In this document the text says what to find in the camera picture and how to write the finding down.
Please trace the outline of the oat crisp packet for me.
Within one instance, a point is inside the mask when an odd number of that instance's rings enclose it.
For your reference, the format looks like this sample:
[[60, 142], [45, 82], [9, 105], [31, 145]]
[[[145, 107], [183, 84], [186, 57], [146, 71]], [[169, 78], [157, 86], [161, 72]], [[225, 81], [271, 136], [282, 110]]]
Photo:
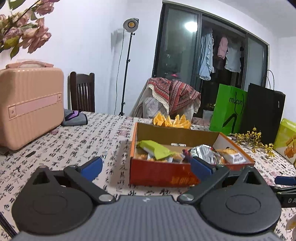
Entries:
[[245, 158], [235, 149], [226, 148], [226, 149], [218, 149], [216, 150], [218, 154], [220, 154], [227, 163], [229, 164], [242, 164], [246, 163]]

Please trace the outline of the green snack bar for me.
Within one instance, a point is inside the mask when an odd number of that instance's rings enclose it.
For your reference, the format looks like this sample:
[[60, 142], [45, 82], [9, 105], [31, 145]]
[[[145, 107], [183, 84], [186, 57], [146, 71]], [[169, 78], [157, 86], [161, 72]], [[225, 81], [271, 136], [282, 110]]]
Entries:
[[145, 154], [141, 154], [141, 158], [147, 161], [163, 161], [170, 158], [172, 159], [175, 154], [172, 150], [152, 140], [140, 141], [137, 144], [137, 148], [145, 151]]

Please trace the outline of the light green snack box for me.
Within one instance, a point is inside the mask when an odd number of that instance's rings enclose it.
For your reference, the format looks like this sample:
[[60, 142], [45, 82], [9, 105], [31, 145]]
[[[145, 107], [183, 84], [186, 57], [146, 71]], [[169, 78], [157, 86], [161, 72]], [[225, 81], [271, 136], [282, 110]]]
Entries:
[[293, 165], [295, 164], [295, 139], [295, 123], [283, 118], [280, 122], [273, 149]]

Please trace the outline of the yellow dried flower branch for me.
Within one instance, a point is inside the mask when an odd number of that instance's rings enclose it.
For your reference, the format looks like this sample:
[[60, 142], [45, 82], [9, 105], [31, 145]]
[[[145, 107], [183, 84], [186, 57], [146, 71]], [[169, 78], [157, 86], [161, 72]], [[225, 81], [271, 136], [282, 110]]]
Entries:
[[258, 149], [261, 149], [267, 157], [275, 157], [273, 144], [263, 144], [261, 142], [262, 133], [256, 128], [253, 128], [251, 131], [247, 131], [246, 133], [230, 133], [228, 136], [237, 144], [250, 147], [253, 153], [256, 153]]

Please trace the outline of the silver red snack packet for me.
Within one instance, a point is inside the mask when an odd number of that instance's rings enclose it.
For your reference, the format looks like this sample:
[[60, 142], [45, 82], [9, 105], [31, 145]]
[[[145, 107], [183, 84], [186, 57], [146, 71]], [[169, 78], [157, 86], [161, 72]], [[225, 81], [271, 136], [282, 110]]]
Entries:
[[218, 164], [218, 159], [215, 155], [215, 152], [212, 150], [212, 147], [202, 144], [195, 146], [189, 150], [192, 157], [199, 157], [203, 161], [211, 165]]

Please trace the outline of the black paper bag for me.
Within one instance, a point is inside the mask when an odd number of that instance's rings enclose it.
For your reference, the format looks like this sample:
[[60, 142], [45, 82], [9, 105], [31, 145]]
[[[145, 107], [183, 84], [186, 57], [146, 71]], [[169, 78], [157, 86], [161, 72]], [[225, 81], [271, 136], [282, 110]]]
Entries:
[[285, 94], [251, 83], [248, 86], [246, 108], [240, 132], [256, 128], [263, 144], [274, 143], [285, 105]]

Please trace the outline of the calligraphy print tablecloth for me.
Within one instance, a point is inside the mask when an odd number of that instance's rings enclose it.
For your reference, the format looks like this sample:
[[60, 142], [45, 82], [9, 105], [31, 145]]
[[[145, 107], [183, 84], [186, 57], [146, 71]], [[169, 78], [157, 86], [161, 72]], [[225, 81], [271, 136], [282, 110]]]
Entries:
[[[59, 126], [18, 151], [1, 148], [1, 214], [19, 232], [13, 220], [12, 205], [31, 174], [41, 165], [50, 170], [63, 170], [72, 164], [84, 164], [95, 156], [103, 159], [102, 173], [94, 183], [110, 194], [160, 195], [177, 198], [186, 188], [145, 187], [129, 185], [130, 148], [136, 122], [151, 123], [149, 119], [120, 117], [110, 114], [85, 113], [88, 125]], [[274, 185], [278, 176], [295, 176], [295, 167], [280, 154], [269, 158], [263, 151], [255, 153], [240, 146], [255, 160], [255, 168]], [[285, 230], [295, 208], [282, 209], [275, 234], [282, 240], [292, 240], [292, 231]]]

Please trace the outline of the grey purple folded cloth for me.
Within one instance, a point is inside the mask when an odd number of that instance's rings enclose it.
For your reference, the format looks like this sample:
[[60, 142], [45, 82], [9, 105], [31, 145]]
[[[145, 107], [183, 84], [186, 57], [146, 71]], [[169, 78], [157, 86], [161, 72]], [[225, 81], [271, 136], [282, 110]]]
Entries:
[[87, 116], [78, 110], [64, 109], [62, 126], [83, 126], [88, 124]]

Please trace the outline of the green mucun paper bag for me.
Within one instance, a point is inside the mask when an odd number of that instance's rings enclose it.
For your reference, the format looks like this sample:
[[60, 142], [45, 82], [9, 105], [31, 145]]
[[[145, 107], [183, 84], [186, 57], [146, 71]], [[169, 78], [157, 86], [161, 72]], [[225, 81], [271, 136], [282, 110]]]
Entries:
[[246, 102], [246, 91], [220, 84], [209, 130], [226, 136], [239, 132]]

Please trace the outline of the red cardboard pumpkin box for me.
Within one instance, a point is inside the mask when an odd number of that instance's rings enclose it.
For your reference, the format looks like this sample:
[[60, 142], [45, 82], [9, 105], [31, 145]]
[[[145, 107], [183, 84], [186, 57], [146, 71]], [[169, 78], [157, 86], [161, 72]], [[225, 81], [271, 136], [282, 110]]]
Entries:
[[140, 141], [155, 141], [177, 153], [201, 144], [209, 145], [215, 150], [230, 147], [245, 159], [242, 164], [227, 164], [231, 171], [255, 165], [255, 161], [223, 133], [136, 123], [130, 151], [129, 182], [133, 185], [187, 187], [199, 184], [216, 170], [213, 165], [203, 163], [198, 158], [187, 163], [149, 161], [143, 157], [145, 152], [138, 145]]

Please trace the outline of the orange paper flowers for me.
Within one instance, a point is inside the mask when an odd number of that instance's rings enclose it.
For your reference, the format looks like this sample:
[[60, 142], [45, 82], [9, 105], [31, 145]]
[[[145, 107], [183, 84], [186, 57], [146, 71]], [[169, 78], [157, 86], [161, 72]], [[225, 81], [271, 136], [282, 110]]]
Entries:
[[162, 126], [162, 127], [172, 127], [172, 128], [191, 128], [191, 121], [186, 119], [186, 116], [183, 114], [180, 116], [179, 114], [176, 115], [175, 119], [171, 119], [168, 115], [165, 117], [161, 112], [158, 112], [156, 116], [152, 119], [152, 124], [155, 126]]

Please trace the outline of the pink hard-shell suitcase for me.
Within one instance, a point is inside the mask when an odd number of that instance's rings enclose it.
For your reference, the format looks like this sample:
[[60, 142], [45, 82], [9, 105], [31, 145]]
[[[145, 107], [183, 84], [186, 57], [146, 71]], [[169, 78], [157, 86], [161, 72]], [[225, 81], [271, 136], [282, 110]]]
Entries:
[[64, 119], [64, 74], [39, 61], [1, 70], [1, 146], [18, 150]]

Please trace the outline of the dark wooden chair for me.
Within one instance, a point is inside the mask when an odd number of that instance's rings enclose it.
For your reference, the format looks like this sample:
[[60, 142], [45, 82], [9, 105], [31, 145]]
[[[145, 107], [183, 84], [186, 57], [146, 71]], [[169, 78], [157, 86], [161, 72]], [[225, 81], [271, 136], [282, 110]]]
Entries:
[[70, 97], [73, 110], [95, 112], [95, 75], [70, 73]]

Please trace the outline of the red patterned cloth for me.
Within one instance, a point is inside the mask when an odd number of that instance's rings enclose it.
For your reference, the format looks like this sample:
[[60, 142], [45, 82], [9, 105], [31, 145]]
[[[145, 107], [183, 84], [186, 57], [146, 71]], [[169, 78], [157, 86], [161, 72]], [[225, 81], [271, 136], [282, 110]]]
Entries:
[[174, 114], [180, 109], [193, 105], [197, 113], [201, 103], [201, 93], [191, 85], [179, 80], [168, 80], [162, 77], [149, 78], [147, 87], [152, 90], [152, 96], [160, 102], [167, 114]]

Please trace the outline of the hanging white garment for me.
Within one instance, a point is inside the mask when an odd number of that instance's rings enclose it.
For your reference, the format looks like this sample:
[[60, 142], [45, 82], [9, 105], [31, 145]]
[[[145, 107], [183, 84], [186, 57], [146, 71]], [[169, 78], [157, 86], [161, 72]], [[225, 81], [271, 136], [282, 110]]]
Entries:
[[228, 42], [225, 69], [235, 73], [241, 72], [240, 47], [241, 45], [239, 43]]

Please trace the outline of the hanging light blue clothes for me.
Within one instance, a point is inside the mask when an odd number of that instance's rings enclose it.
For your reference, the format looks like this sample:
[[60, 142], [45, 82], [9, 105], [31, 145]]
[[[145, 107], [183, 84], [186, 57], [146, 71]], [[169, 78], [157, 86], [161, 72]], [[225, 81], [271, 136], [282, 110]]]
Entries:
[[198, 74], [202, 80], [211, 80], [213, 67], [213, 30], [212, 28], [203, 28], [201, 34], [201, 47], [199, 57]]

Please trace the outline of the hanging pink garment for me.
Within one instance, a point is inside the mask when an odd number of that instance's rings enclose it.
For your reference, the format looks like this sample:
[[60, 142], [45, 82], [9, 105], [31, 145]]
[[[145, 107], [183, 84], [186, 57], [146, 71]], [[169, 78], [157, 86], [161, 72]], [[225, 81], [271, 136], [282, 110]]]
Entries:
[[219, 43], [217, 57], [221, 59], [225, 59], [227, 50], [228, 50], [228, 39], [226, 37], [222, 37]]

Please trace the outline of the pink artificial flowers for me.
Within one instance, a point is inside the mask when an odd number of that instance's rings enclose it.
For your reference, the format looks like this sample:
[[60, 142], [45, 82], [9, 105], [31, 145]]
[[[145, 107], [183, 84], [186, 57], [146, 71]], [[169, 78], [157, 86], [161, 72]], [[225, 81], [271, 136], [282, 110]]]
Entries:
[[32, 54], [49, 41], [52, 34], [45, 26], [45, 15], [53, 12], [57, 1], [34, 1], [24, 11], [16, 11], [24, 1], [1, 1], [1, 8], [8, 4], [10, 13], [1, 14], [1, 52], [10, 51], [14, 58], [20, 49]]

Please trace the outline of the black light stand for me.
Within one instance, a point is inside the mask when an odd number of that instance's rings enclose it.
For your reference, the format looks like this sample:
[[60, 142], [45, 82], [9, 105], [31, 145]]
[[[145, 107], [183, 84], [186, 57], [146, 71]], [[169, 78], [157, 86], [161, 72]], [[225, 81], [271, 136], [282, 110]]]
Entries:
[[121, 97], [121, 107], [120, 107], [120, 116], [124, 116], [124, 106], [125, 106], [125, 89], [126, 89], [126, 78], [127, 78], [127, 71], [128, 65], [130, 63], [130, 49], [132, 44], [132, 38], [135, 35], [136, 30], [139, 26], [139, 19], [138, 18], [129, 18], [123, 23], [123, 30], [129, 33], [129, 42], [128, 42], [128, 50], [127, 50], [127, 57], [125, 63], [125, 75], [123, 80], [123, 89], [122, 89], [122, 97]]

